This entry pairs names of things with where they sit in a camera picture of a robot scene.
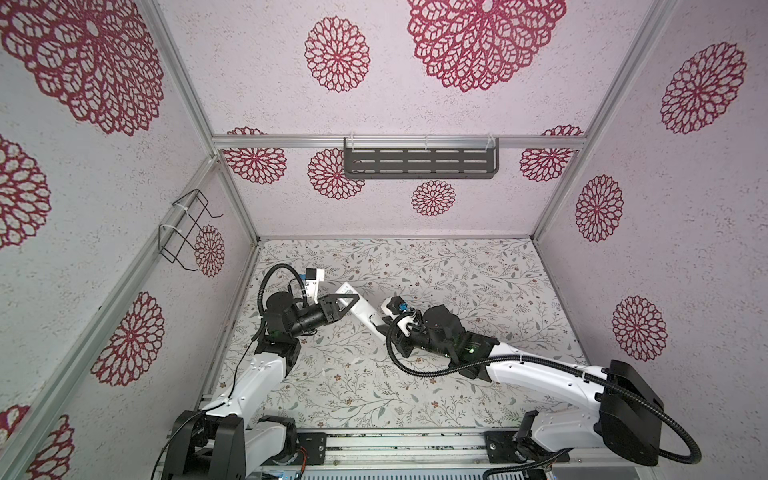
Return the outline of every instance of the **red circular flower motif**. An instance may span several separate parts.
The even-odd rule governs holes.
[[[661,121],[688,134],[711,124],[736,99],[744,83],[744,52],[722,42],[687,59],[672,76],[661,99]]]
[[[624,201],[619,183],[607,175],[588,181],[576,203],[576,225],[591,242],[605,240],[619,226]]]
[[[430,180],[419,185],[411,196],[411,205],[425,217],[444,214],[453,206],[456,192],[451,185],[439,180]]]
[[[38,163],[0,135],[0,249],[34,237],[51,211]]]
[[[61,480],[69,472],[69,461],[74,452],[69,415],[62,415],[56,430],[48,434],[42,450],[27,468],[28,480]]]
[[[149,370],[163,346],[165,318],[157,300],[139,293],[120,326],[101,351],[91,373],[99,383],[126,386]]]
[[[205,276],[216,276],[224,265],[224,240],[213,225],[206,225],[194,241],[194,259]]]
[[[543,135],[581,135],[584,132],[573,125],[558,125],[546,130]],[[570,148],[527,148],[520,158],[523,176],[545,182],[560,177],[574,151]]]
[[[0,412],[0,449],[8,441],[28,411],[29,406],[14,405],[10,409]]]
[[[366,184],[365,180],[351,180],[344,174],[344,156],[338,148],[317,152],[306,169],[315,190],[328,198],[340,200],[354,197]]]
[[[344,18],[325,17],[304,42],[306,66],[330,91],[349,91],[368,73],[371,58],[366,38],[357,25]]]
[[[552,38],[565,0],[408,0],[414,55],[444,87],[508,81]]]
[[[266,135],[256,128],[238,127],[229,135]],[[222,152],[232,171],[255,184],[277,182],[286,173],[282,148],[232,148]]]
[[[667,346],[667,324],[661,312],[645,298],[628,296],[616,305],[614,335],[629,356],[647,362]]]
[[[163,69],[131,0],[0,0],[5,50],[40,91],[107,133],[149,129],[163,99]]]

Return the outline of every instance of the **floral tabletop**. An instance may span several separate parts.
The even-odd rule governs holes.
[[[529,240],[270,240],[262,245],[216,395],[229,388],[233,369],[258,328],[259,284],[275,263],[288,263],[300,273],[307,267],[325,269],[320,295],[349,281],[376,307],[393,294],[422,310],[444,303],[466,329],[530,353],[584,362]],[[265,302],[269,293],[284,290],[288,279],[279,270]],[[300,428],[511,427],[528,410],[568,408],[521,386],[459,374],[407,376],[351,316],[302,337],[301,343],[299,360],[257,417],[293,417]],[[421,370],[447,366],[445,358],[420,350],[403,362]],[[246,359],[241,371],[247,364]]]

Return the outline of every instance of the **robotic arm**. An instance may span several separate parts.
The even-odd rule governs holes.
[[[290,270],[299,281],[302,298],[293,298],[289,284],[289,291],[272,294],[264,309],[261,298],[266,283],[280,267]],[[494,337],[466,330],[445,305],[422,313],[399,296],[384,301],[382,316],[348,283],[336,293],[318,298],[323,277],[324,272],[316,269],[307,269],[302,277],[285,264],[270,269],[260,287],[259,308],[263,318],[260,331],[252,338],[258,342],[253,359],[242,378],[233,381],[228,393],[221,394],[202,411],[187,411],[178,417],[168,446],[163,480],[189,478],[187,473],[195,465],[198,471],[202,465],[210,479],[235,479],[245,478],[267,459],[280,464],[292,461],[297,454],[296,425],[292,419],[265,416],[252,429],[245,425],[267,394],[296,364],[301,349],[297,337],[311,335],[347,313],[384,343],[390,359],[409,375],[434,377],[457,372],[470,379],[526,386],[578,407],[558,413],[527,412],[519,430],[511,438],[504,438],[506,444],[511,444],[508,451],[516,455],[509,461],[524,465],[503,472],[564,460],[572,448],[607,446],[640,465],[656,465],[659,456],[683,463],[697,463],[701,458],[696,442],[664,414],[662,401],[627,363],[612,360],[609,368],[603,368],[530,354]],[[414,349],[445,356],[449,359],[448,368],[437,372],[413,370],[395,356],[396,350],[407,358]],[[690,455],[659,449],[662,422],[686,441]]]

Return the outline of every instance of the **floral pattern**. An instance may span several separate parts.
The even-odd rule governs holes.
[[[0,249],[37,234],[51,211],[50,197],[38,162],[0,135]]]
[[[14,405],[11,408],[0,412],[0,449],[8,441],[8,438],[16,430],[16,426],[27,415],[29,406]]]
[[[411,205],[425,217],[436,217],[453,207],[456,192],[450,184],[440,180],[430,180],[419,185],[411,196]]]
[[[374,306],[395,292],[422,309],[444,303],[467,329],[531,353],[584,361],[528,240],[271,240],[263,244],[225,356],[222,392],[229,388],[233,368],[259,326],[260,281],[280,262],[299,272],[311,266],[326,269],[321,294],[349,281]],[[284,290],[288,281],[278,270],[265,301],[271,292]],[[560,399],[520,386],[460,375],[407,376],[389,360],[384,345],[352,317],[302,337],[301,346],[293,371],[269,394],[264,409],[295,418],[299,427],[506,427],[518,425],[530,409],[567,407]],[[446,360],[420,353],[404,363],[433,370],[445,367]]]
[[[349,91],[368,73],[366,38],[349,20],[325,17],[304,42],[304,58],[312,76],[330,91]]]
[[[101,351],[91,373],[99,383],[127,386],[149,370],[163,346],[165,318],[157,299],[141,292]]]
[[[488,90],[528,67],[565,0],[408,0],[414,55],[444,87]]]
[[[543,135],[581,135],[584,132],[573,125],[558,125],[546,130]],[[545,182],[560,177],[574,151],[570,148],[526,148],[520,157],[520,171],[523,177]]]
[[[229,135],[266,135],[257,128],[238,127]],[[255,184],[277,182],[286,173],[282,148],[227,148],[221,152],[235,174]]]
[[[224,265],[224,240],[213,225],[200,229],[194,242],[194,259],[205,276],[216,276]]]
[[[69,472],[69,462],[74,453],[69,415],[62,415],[56,430],[48,434],[43,448],[27,468],[28,480],[61,480]]]
[[[661,311],[639,296],[628,296],[616,305],[614,318],[616,341],[629,356],[647,362],[661,355],[667,346],[667,324]]]
[[[159,116],[163,69],[131,0],[1,0],[0,33],[77,120],[131,136]]]
[[[607,239],[619,226],[624,211],[619,183],[608,175],[588,181],[576,202],[576,226],[591,241]]]
[[[661,99],[661,121],[676,134],[689,134],[714,122],[744,83],[744,52],[726,41],[687,59],[672,76]]]
[[[344,174],[344,153],[338,148],[319,151],[310,159],[306,175],[315,190],[328,198],[341,200],[357,195],[365,180],[352,180]]]

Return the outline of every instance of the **red doily pattern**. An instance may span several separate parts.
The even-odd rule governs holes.
[[[613,325],[621,349],[635,359],[653,360],[667,346],[667,324],[645,298],[628,296],[616,305]]]
[[[69,461],[74,452],[69,415],[62,415],[56,430],[45,439],[42,450],[27,468],[28,480],[61,480],[69,472]]]
[[[325,17],[304,42],[306,66],[330,91],[349,91],[368,73],[371,58],[366,38],[344,18]]]
[[[51,211],[38,163],[0,135],[0,249],[34,237]]]
[[[676,71],[661,99],[661,121],[676,134],[714,122],[744,83],[744,52],[723,42],[698,51]]]
[[[533,61],[565,0],[408,0],[414,55],[445,87],[488,90]]]
[[[18,423],[27,415],[29,406],[14,405],[10,409],[0,412],[0,449],[8,441]]]
[[[194,242],[194,259],[205,276],[216,276],[224,265],[224,240],[213,225],[206,225]]]
[[[453,206],[456,192],[450,184],[430,180],[419,185],[411,196],[411,205],[425,217],[435,217],[444,214]]]
[[[238,127],[229,135],[266,135],[256,128]],[[255,184],[277,182],[286,173],[286,156],[282,148],[233,148],[223,151],[232,171]]]
[[[101,351],[91,373],[99,383],[126,386],[149,370],[163,346],[165,318],[157,300],[139,293],[120,326]]]
[[[576,203],[576,225],[591,242],[605,240],[619,226],[624,201],[619,183],[607,175],[588,181]]]
[[[133,135],[159,115],[163,70],[131,0],[0,0],[0,32],[77,120]]]
[[[584,132],[573,125],[558,125],[543,135],[581,135]],[[523,176],[537,182],[560,177],[574,151],[569,148],[527,148],[520,158]]]
[[[317,152],[306,169],[315,190],[328,198],[341,200],[357,195],[365,180],[350,180],[344,174],[343,152],[338,148]]]

